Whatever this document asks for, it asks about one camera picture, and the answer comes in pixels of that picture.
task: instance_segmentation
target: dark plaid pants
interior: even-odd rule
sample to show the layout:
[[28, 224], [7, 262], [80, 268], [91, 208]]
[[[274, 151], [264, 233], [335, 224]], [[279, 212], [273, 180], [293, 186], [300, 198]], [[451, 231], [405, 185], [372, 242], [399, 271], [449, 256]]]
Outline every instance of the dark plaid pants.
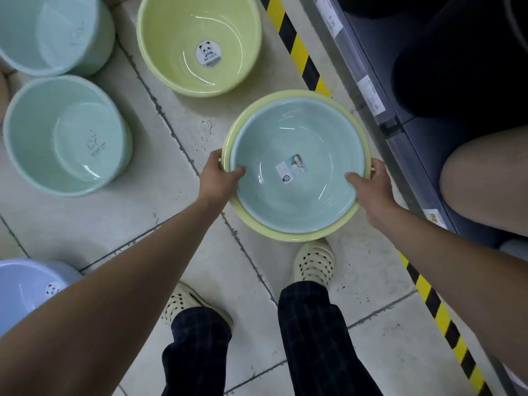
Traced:
[[[359, 361], [339, 308], [324, 286], [297, 282], [279, 300], [279, 326], [296, 396], [381, 396]], [[164, 396], [221, 396], [231, 331], [206, 307], [190, 308], [172, 323], [174, 343], [162, 360]]]

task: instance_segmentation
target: person's right hand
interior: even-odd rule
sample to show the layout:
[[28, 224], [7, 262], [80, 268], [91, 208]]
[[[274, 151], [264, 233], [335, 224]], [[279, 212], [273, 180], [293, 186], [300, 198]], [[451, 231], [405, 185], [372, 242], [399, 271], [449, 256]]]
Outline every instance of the person's right hand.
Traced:
[[379, 221], [388, 208], [399, 207], [392, 194], [391, 178], [385, 163], [372, 159], [374, 172], [370, 179], [365, 179], [355, 172], [345, 173], [345, 178], [356, 189], [357, 199], [366, 209], [370, 225], [379, 228]]

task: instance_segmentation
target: cream perforated shoe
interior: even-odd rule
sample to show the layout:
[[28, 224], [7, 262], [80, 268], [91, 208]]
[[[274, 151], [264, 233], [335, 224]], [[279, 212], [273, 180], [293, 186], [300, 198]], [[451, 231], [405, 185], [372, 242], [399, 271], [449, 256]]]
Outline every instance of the cream perforated shoe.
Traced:
[[291, 282], [314, 281], [326, 287], [334, 276], [334, 261], [334, 253], [325, 239], [308, 242], [295, 257]]
[[222, 316], [225, 322], [228, 323], [231, 330], [233, 330], [233, 319], [225, 311], [211, 306], [207, 303], [201, 296], [190, 286], [180, 282], [174, 288], [174, 292], [170, 296], [167, 302], [167, 306], [163, 310], [162, 319], [171, 326], [172, 321], [176, 316], [192, 307], [209, 307], [215, 310], [218, 314]]

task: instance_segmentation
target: person's left hand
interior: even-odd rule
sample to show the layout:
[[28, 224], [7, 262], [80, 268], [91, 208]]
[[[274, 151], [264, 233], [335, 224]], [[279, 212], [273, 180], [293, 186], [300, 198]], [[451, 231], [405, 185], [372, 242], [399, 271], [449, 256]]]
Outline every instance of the person's left hand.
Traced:
[[200, 175], [200, 192], [198, 200], [207, 201], [215, 212], [220, 213], [234, 194], [237, 183], [246, 173], [246, 168], [238, 166], [232, 172], [225, 172], [220, 167], [222, 149], [215, 150]]

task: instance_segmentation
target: price tag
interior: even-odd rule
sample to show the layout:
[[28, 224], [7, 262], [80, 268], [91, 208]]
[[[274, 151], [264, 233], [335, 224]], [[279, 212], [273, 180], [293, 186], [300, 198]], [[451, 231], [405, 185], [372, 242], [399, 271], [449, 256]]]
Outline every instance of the price tag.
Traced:
[[341, 29], [343, 29], [343, 24], [339, 18], [337, 18], [334, 7], [330, 4], [329, 0], [317, 0], [315, 4], [317, 5], [321, 17], [325, 20], [328, 30], [335, 39], [339, 32], [341, 32]]
[[442, 216], [438, 212], [436, 208], [432, 210], [426, 210], [423, 209], [423, 213], [426, 215], [426, 218], [431, 221], [433, 224], [436, 224], [438, 226], [441, 226], [444, 229], [447, 229], [446, 224], [444, 223], [444, 220], [442, 219]]
[[376, 92], [374, 85], [372, 84], [368, 75], [361, 79], [357, 83], [361, 94], [365, 97], [365, 100], [370, 108], [370, 112], [376, 116], [385, 111], [385, 106], [381, 102], [380, 95]]

